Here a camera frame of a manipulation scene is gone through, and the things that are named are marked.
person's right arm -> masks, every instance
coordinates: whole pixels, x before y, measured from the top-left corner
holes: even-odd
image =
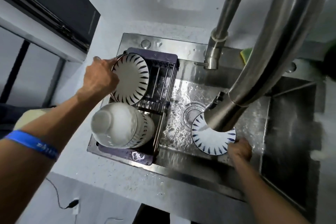
[[[259,224],[309,224],[285,199],[270,188],[249,163],[249,142],[243,138],[229,144],[228,154],[240,177],[246,197]]]

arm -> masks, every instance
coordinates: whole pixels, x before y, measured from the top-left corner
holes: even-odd
[[[309,224],[286,200],[271,189],[251,167],[251,146],[243,138],[229,144],[228,153],[259,224]]]
[[[83,87],[69,100],[25,125],[23,132],[54,146],[59,153],[90,111],[119,82],[111,72],[115,60],[93,59]],[[0,140],[0,216],[15,223],[50,171],[54,161],[17,142]]]

hand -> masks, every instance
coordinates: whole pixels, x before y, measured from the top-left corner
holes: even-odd
[[[230,143],[228,145],[227,153],[229,154],[231,159],[235,157],[240,157],[247,161],[250,161],[252,157],[252,147],[245,138],[241,138],[238,142]]]
[[[77,94],[81,98],[94,97],[100,101],[114,91],[119,83],[118,76],[111,71],[116,62],[116,58],[102,60],[97,56],[94,57],[92,64],[86,67],[84,83]]]

forearm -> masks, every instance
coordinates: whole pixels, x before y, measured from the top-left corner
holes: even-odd
[[[60,153],[98,101],[76,94],[21,130],[54,146]],[[16,221],[53,164],[54,161],[33,149],[8,139],[0,140],[0,216],[4,218],[3,223]]]
[[[260,178],[244,158],[236,155],[232,160],[259,224],[308,224],[296,209]]]

sponge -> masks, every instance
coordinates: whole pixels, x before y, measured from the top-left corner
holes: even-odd
[[[246,65],[247,61],[249,60],[249,57],[250,57],[251,52],[252,52],[252,49],[253,48],[247,48],[247,49],[243,49],[240,52],[240,56],[243,59],[244,65]]]

